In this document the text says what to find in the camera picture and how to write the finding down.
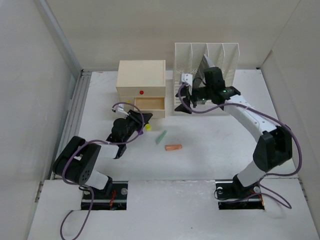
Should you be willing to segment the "cream drawer cabinet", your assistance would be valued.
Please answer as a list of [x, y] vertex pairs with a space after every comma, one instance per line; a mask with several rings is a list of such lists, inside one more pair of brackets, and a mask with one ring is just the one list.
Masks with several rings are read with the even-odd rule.
[[154, 119], [166, 116], [166, 61], [121, 60], [116, 90], [121, 102], [137, 106]]

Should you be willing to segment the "grey setup guide booklet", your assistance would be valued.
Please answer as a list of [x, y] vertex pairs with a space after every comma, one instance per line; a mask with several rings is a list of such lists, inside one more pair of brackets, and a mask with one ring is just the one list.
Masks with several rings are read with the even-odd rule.
[[212, 68], [212, 67], [215, 67], [214, 63], [206, 54], [204, 54], [193, 79], [194, 80], [198, 80], [198, 79], [204, 80], [205, 79], [204, 71], [206, 69]]

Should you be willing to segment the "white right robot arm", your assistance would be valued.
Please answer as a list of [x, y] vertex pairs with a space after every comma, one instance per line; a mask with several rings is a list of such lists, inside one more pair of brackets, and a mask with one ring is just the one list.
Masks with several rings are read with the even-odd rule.
[[196, 113], [199, 101], [210, 100], [215, 106], [233, 116], [256, 141], [252, 161], [233, 177], [230, 191], [234, 198], [241, 198], [254, 187], [273, 168], [282, 165], [292, 158], [292, 136], [290, 129], [283, 124], [252, 108], [233, 86], [226, 86], [222, 70], [209, 67], [203, 72], [204, 84], [193, 88], [193, 77], [184, 73], [176, 97], [181, 104], [177, 112]]

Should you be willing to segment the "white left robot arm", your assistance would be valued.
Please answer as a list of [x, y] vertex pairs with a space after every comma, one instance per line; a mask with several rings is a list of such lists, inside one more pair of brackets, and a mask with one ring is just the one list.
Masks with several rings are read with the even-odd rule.
[[53, 173], [72, 184], [93, 188], [100, 198], [109, 197], [112, 192], [112, 178], [94, 170], [101, 148], [105, 147], [107, 158], [119, 159], [126, 151], [131, 136], [135, 132], [142, 135], [143, 128], [152, 117], [152, 113], [129, 110], [125, 118], [114, 120], [106, 141], [86, 141], [79, 136], [73, 136], [54, 162]]

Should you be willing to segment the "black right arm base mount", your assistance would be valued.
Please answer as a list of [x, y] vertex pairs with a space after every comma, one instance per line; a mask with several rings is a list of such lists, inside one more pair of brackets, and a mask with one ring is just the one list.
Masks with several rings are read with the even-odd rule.
[[232, 179], [215, 181], [214, 197], [219, 210], [264, 210], [261, 188], [258, 183], [243, 187]]

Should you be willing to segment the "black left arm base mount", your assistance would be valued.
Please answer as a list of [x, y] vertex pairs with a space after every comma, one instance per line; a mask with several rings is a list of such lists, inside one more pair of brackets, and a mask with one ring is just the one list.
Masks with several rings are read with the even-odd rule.
[[128, 182], [113, 181], [110, 176], [93, 172], [82, 191], [81, 210], [124, 211], [127, 209]]

